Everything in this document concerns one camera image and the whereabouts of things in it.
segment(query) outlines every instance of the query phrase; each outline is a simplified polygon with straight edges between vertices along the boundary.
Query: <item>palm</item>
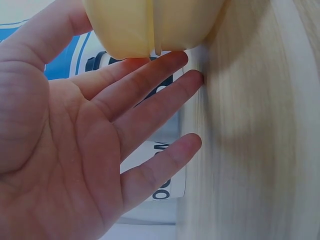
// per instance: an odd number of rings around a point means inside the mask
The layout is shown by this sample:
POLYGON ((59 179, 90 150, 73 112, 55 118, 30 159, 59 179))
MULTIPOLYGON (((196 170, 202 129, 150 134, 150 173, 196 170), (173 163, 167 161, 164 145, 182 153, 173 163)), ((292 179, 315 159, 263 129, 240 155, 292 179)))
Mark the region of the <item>palm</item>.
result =
MULTIPOLYGON (((120 174, 121 162, 198 90, 201 77, 191 71, 137 107, 154 87, 186 64, 184 53, 173 52, 149 63, 127 59, 48 82, 44 64, 57 52, 36 49, 44 48, 45 41, 51 46, 48 49, 54 49, 53 38, 61 37, 58 33, 39 39, 43 28, 62 34, 58 25, 66 25, 64 21, 72 15, 66 9, 65 18, 54 16, 63 4, 57 0, 0 45, 3 238, 98 238, 121 214, 182 168, 201 145, 197 136, 187 135, 148 162, 120 174), (51 22, 39 21, 50 14, 51 22), (33 25, 35 29, 38 25, 38 38, 28 42, 33 25)), ((75 13, 73 17, 82 20, 74 21, 87 31, 83 9, 76 10, 82 17, 75 13)), ((77 31, 65 30, 66 35, 72 32, 77 31)))

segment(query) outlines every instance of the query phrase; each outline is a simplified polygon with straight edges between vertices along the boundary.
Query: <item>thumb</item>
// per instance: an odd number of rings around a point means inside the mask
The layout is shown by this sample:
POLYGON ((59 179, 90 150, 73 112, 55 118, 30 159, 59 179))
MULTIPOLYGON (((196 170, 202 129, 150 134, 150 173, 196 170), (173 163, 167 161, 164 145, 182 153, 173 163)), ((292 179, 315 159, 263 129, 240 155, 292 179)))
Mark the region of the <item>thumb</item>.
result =
POLYGON ((49 83, 33 65, 16 60, 17 46, 0 43, 0 174, 19 169, 40 138, 49 83))

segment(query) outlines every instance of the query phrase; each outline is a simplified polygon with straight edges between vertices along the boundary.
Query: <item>wood grain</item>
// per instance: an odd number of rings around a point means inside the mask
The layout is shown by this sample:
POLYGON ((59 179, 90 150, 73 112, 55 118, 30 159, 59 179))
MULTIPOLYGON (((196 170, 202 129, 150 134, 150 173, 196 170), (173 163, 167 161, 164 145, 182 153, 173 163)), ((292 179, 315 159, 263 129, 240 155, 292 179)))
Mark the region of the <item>wood grain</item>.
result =
POLYGON ((178 240, 320 240, 313 4, 226 0, 206 41, 188 52, 184 71, 202 71, 205 87, 182 109, 181 128, 203 147, 187 166, 178 240))

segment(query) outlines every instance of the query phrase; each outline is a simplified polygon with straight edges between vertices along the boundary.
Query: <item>blurred surface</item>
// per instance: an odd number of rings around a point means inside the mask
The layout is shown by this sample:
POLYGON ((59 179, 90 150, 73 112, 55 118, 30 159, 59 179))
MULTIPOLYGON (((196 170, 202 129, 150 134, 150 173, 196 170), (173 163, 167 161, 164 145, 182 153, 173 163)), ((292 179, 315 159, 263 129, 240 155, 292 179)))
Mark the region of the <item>blurred surface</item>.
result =
POLYGON ((175 225, 177 220, 177 199, 143 202, 125 213, 123 218, 151 223, 175 225))
POLYGON ((178 240, 320 239, 320 4, 226 0, 185 69, 181 111, 203 139, 187 167, 178 240))
POLYGON ((174 240, 175 226, 115 224, 100 240, 174 240))

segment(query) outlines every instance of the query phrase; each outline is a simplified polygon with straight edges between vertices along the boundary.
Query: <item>finger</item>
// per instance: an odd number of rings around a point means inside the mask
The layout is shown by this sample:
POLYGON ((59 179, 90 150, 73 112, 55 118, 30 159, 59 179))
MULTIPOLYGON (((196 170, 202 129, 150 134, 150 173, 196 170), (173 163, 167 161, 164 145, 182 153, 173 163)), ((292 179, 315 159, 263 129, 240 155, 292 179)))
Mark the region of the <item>finger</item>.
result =
POLYGON ((184 52, 170 52, 104 89, 92 102, 113 122, 187 62, 188 57, 184 52))
POLYGON ((91 100, 103 89, 139 69, 149 61, 149 58, 130 58, 95 71, 74 76, 70 80, 79 87, 86 99, 91 100))
POLYGON ((165 124, 203 84, 200 72, 191 70, 120 117, 114 126, 121 144, 121 161, 165 124))
POLYGON ((121 190, 125 211, 142 203, 175 175, 202 145, 196 134, 180 138, 142 165, 121 174, 121 190))
POLYGON ((56 0, 21 26, 1 49, 4 61, 22 61, 43 71, 73 36, 92 29, 81 0, 56 0))

